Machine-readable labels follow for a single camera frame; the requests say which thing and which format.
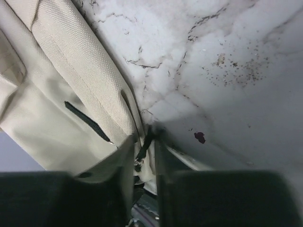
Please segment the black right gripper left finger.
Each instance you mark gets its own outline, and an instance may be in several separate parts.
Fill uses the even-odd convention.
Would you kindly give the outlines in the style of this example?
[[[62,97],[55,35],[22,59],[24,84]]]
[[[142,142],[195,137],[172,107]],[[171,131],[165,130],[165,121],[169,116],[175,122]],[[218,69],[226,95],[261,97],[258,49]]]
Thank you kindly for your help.
[[[115,176],[122,184],[134,183],[135,138],[129,136],[111,155],[76,176],[85,183],[102,183]]]

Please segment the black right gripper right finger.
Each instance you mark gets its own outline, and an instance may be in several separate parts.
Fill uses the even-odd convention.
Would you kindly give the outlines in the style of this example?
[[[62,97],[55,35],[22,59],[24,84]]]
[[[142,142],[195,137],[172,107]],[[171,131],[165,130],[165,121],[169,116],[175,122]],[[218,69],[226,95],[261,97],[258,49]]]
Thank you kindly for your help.
[[[155,141],[155,169],[157,177],[210,177],[212,169],[194,163],[186,154],[182,154],[165,144]]]

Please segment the beige canvas student backpack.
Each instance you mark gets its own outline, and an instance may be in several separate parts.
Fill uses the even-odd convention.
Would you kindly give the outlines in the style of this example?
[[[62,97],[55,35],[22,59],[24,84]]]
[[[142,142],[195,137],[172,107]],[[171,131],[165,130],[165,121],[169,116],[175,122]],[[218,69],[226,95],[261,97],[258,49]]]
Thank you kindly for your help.
[[[79,175],[143,125],[131,89],[70,0],[0,3],[0,128],[48,171]]]

